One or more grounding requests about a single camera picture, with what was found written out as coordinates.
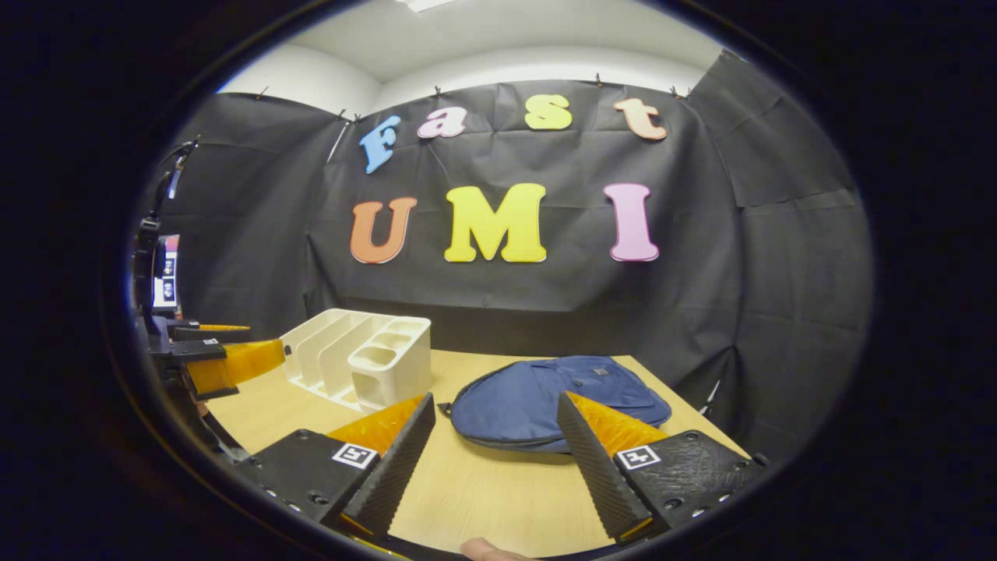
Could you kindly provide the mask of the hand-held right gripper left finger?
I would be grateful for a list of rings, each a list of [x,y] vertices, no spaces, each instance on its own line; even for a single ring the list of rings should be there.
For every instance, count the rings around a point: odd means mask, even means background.
[[[361,540],[387,535],[437,422],[425,392],[328,433],[297,429],[236,463],[270,499]]]

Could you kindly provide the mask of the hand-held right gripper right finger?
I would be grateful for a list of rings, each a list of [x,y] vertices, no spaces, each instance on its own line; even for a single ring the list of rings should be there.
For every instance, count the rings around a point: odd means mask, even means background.
[[[762,454],[746,456],[700,430],[670,436],[573,392],[558,398],[558,426],[605,533],[618,544],[715,510],[770,464]]]

